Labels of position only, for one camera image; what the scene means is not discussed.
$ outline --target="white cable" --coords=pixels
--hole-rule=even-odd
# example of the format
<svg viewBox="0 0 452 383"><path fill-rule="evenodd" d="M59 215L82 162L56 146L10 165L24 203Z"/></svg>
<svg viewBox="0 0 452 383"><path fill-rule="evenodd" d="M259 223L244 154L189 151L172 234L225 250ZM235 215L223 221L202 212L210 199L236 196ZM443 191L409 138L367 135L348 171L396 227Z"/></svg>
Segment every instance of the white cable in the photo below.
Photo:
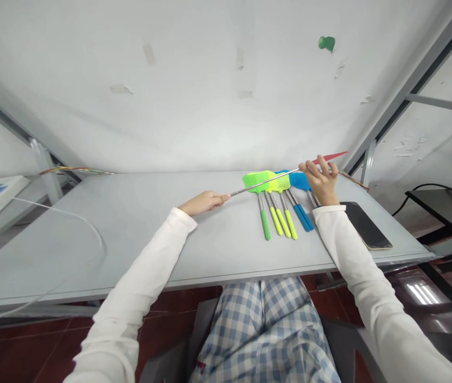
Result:
<svg viewBox="0 0 452 383"><path fill-rule="evenodd" d="M100 245L100 251L98 253L96 253L95 255L93 255L91 258L89 258L86 262L84 262L84 264L81 267L75 268L75 271L72 273L69 273L66 278L64 278L60 283L58 283L54 288L50 289L49 291L47 291L46 293L38 296L37 298L33 299L32 301L21 305L20 307L17 307L16 309L12 309L3 313L0 313L0 318L6 317L8 315L14 314L16 312L19 312L20 310L25 309L26 307L29 307L31 304L36 303L38 301L40 301L41 299L43 299L44 297L46 297L48 294L50 294L51 292L53 292L54 290L56 290L58 287L60 287L63 283L65 283L67 280L69 280L71 277L73 277L73 275L75 274L76 271L81 271L82 267L87 265L89 262L91 262L92 260L94 260L97 256L99 255L105 255L105 246L103 245L103 239L102 236L100 235L100 233L98 232L98 230L94 227L94 225L92 223L90 223L87 219L85 219L84 217L79 216L78 214L74 214L74 213L70 213L64 210L60 210L57 209L55 207L51 207L51 206L46 206L43 204L39 204L37 202L33 202L33 201L28 201L26 199L21 199L21 198L16 198L13 197L13 199L16 199L17 201L22 201L22 202L27 202L30 203L32 205L37 205L37 206L41 206L41 207L45 207L47 209L52 209L55 211L58 211L60 213L64 213L64 214L68 214L68 215L72 215L74 217L77 217L78 219L83 220L86 224L88 224L89 226L91 226L92 230L94 231L94 233L96 234L96 236L98 237L98 244Z"/></svg>

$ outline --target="hand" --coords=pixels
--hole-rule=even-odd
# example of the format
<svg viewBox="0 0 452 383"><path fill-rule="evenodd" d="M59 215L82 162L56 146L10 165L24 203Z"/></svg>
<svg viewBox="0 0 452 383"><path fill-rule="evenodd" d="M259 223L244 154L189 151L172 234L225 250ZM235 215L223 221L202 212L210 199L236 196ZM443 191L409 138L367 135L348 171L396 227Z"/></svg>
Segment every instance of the hand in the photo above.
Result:
<svg viewBox="0 0 452 383"><path fill-rule="evenodd" d="M224 202L230 198L231 195L229 194L220 195L212 190L203 191L200 195L178 207L178 209L192 217L207 211L213 211L224 205Z"/></svg>
<svg viewBox="0 0 452 383"><path fill-rule="evenodd" d="M338 197L334 191L336 179L338 178L338 167L335 163L329 162L332 173L329 173L328 166L321 155L318 156L318 163L320 164L320 171L312 161L301 163L299 169L307 176L309 185L313 190L322 206L339 205Z"/></svg>

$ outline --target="green handle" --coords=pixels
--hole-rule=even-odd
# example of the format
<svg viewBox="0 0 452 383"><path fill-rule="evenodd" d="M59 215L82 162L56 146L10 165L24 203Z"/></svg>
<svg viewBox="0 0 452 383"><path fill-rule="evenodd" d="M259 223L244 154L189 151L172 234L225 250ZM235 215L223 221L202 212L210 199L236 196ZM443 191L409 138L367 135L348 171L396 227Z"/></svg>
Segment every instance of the green handle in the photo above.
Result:
<svg viewBox="0 0 452 383"><path fill-rule="evenodd" d="M261 210L261 222L263 222L263 231L265 232L265 239L270 240L270 230L268 230L268 222L265 210Z"/></svg>
<svg viewBox="0 0 452 383"><path fill-rule="evenodd" d="M281 210L279 210L279 209L277 209L276 212L277 212L277 216L279 217L279 220L281 222L281 226L283 227L284 234L288 238L290 238L291 237L290 230L288 229L288 225L286 224L286 221L284 220L283 213L281 213Z"/></svg>
<svg viewBox="0 0 452 383"><path fill-rule="evenodd" d="M279 223L279 218L275 214L275 209L273 206L270 207L270 214L272 214L272 219L274 220L275 230L277 230L277 234L282 235L283 229L281 228L281 224Z"/></svg>
<svg viewBox="0 0 452 383"><path fill-rule="evenodd" d="M284 214L286 214L286 219L288 220L288 226L290 227L291 237L293 239L297 239L297 231L295 230L295 225L293 224L293 221L291 219L290 211L285 210Z"/></svg>

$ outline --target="white long-sleeve shirt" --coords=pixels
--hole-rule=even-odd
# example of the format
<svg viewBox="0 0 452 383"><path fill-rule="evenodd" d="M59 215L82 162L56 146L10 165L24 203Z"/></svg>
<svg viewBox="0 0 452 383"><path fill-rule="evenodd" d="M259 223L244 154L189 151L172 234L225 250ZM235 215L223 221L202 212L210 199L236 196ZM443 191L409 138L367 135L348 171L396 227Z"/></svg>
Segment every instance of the white long-sleeve shirt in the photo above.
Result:
<svg viewBox="0 0 452 383"><path fill-rule="evenodd" d="M323 242L355 297L388 382L452 382L452 364L403 311L395 291L375 265L345 206L313 210ZM172 272L197 223L173 208L150 243L110 292L75 357L65 383L134 383L137 332Z"/></svg>

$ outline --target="electrical wire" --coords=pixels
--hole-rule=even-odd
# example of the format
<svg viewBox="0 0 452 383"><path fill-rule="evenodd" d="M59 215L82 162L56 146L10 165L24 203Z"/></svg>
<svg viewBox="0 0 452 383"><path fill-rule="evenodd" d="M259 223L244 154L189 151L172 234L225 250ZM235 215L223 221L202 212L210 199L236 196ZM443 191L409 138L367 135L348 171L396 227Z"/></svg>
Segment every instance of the electrical wire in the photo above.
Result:
<svg viewBox="0 0 452 383"><path fill-rule="evenodd" d="M418 190L419 188L421 188L423 186L439 186L441 188L447 189L450 192L452 192L452 188L450 188L449 186L441 185L441 184L421 184L419 186L416 186L414 189L412 189L412 191ZM398 210L396 210L394 213L392 213L392 216L395 216L396 214L398 214L400 212L401 209L403 209L403 207L405 206L405 204L407 203L409 198L410 198L409 196L407 196L407 198L405 198L405 200L403 201L401 206L398 208Z"/></svg>
<svg viewBox="0 0 452 383"><path fill-rule="evenodd" d="M95 255L93 255L92 257L90 257L90 258L89 258L87 261L85 261L80 267L74 268L74 271L71 272L71 273L69 273L69 274L68 274L61 282L59 282L55 287L53 287L52 289L50 289L50 290L47 291L46 293L44 293L44 294L42 294L42 295L36 297L36 298L33 299L32 301L27 302L26 304L23 304L23 305L17 307L16 309L12 309L12 310L9 310L9 311L0 313L0 318L7 317L8 315L17 313L17 312L19 312L20 310L23 310L23 309L29 307L30 305L32 305L32 304L34 304L34 303L40 301L41 299L43 299L44 297L46 297L46 296L47 296L48 294L50 294L51 292L53 292L53 291L55 291L56 289L58 289L63 283L65 283L66 281L68 281L71 277L73 277L73 275L76 274L77 271L82 271L82 267L84 267L85 265L87 265L89 262L91 262L92 260L94 260L95 258L97 258L97 257L100 256L100 255L101 255L101 256L105 256L105 246L104 246L104 244L103 244L102 236L100 235L100 232L98 232L98 229L97 229L92 223L90 223L86 218L81 217L81 216L79 216L78 214L74 214L74 213L70 213L70 212L67 212L67 211L64 211L64 210L60 210L60 209L57 209L57 208L55 208L55 207L51 207L51 206L46 206L46 205L43 205L43 204L39 204L39 203L37 203L37 202L28 201L28 200L26 200L26 199L21 199L21 198L16 198L16 197L13 197L13 199L16 199L17 201L22 201L22 202L30 203L30 204L32 204L32 205L37 205L37 206L45 207L45 208L47 208L47 209L55 210L55 211L58 211L58 212L60 212L60 213L72 215L73 217L77 217L78 219L83 220L86 224L88 224L88 225L92 228L93 232L94 232L94 233L96 234L96 236L98 237L98 244L99 244L100 251L99 251L98 253L96 253Z"/></svg>
<svg viewBox="0 0 452 383"><path fill-rule="evenodd" d="M73 168L71 166L59 166L57 168L51 168L51 169L44 170L39 175L42 176L44 174L51 173L51 172L57 172L57 171L90 172L90 173L97 173L97 174L116 174L116 173L112 173L112 172L107 172L107 171L98 170L98 169L91 169L91 168Z"/></svg>
<svg viewBox="0 0 452 383"><path fill-rule="evenodd" d="M366 185L364 185L364 184L361 184L359 181L357 181L356 179L354 179L354 178L352 178L351 176L349 176L348 174L346 174L346 173L343 173L342 171L339 171L339 174L341 174L342 176L344 176L344 177L346 177L346 178L348 178L350 181L353 181L353 182L355 182L357 185L361 185L363 188L365 188L366 190L368 190L369 191L369 188L366 186Z"/></svg>

